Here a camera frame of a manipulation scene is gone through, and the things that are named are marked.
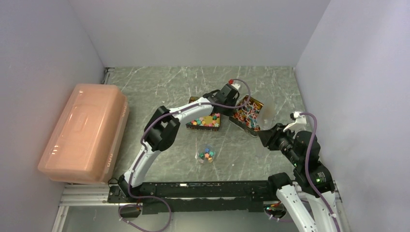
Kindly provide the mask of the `gold tin of lollipops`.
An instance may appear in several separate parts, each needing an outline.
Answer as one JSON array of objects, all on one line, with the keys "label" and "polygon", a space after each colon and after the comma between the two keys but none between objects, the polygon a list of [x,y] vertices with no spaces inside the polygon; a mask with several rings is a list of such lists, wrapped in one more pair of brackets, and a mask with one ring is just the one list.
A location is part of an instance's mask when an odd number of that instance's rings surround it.
[{"label": "gold tin of lollipops", "polygon": [[248,103],[245,106],[234,109],[234,113],[229,117],[229,121],[252,137],[257,137],[257,133],[260,130],[260,126],[257,123],[257,116],[259,115],[263,104],[253,97],[246,95],[237,105],[242,105],[246,101],[248,101]]}]

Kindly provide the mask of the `gold tin of star candies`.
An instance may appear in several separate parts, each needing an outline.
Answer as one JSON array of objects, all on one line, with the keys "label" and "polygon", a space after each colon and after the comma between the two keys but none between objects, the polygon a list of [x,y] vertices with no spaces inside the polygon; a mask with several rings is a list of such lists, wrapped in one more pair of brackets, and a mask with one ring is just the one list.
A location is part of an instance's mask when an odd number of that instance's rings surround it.
[{"label": "gold tin of star candies", "polygon": [[219,113],[212,113],[208,116],[203,116],[186,124],[186,128],[190,130],[200,131],[219,131],[221,125],[221,116]]}]

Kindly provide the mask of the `clear plastic jar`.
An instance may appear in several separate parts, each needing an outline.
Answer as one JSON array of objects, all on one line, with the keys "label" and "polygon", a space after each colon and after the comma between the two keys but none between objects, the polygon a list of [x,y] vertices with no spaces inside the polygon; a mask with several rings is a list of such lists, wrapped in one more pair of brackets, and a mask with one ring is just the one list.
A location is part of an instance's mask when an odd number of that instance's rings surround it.
[{"label": "clear plastic jar", "polygon": [[216,156],[217,153],[213,146],[205,144],[198,146],[195,154],[195,159],[201,164],[212,163],[216,159]]}]

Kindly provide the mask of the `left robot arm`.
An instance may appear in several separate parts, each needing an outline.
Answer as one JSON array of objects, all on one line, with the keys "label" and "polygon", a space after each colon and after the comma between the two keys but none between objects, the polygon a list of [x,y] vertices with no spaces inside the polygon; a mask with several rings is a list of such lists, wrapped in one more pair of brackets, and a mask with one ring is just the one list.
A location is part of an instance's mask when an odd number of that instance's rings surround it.
[{"label": "left robot arm", "polygon": [[219,113],[230,115],[236,109],[241,85],[234,82],[225,84],[186,105],[170,108],[160,106],[144,128],[140,140],[141,149],[130,168],[118,179],[120,197],[127,203],[138,199],[139,189],[157,156],[169,149],[178,134],[180,126],[203,116]]}]

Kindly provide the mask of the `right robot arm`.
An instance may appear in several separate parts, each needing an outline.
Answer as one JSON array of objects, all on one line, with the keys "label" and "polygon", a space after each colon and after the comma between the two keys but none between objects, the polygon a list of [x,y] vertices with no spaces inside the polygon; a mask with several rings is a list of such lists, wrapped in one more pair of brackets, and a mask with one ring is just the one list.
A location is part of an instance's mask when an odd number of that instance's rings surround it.
[{"label": "right robot arm", "polygon": [[330,171],[319,161],[320,145],[314,133],[289,132],[280,123],[269,130],[258,131],[264,147],[280,151],[293,165],[293,175],[310,205],[307,210],[296,187],[286,173],[268,178],[266,194],[279,200],[301,232],[340,232],[335,184]]}]

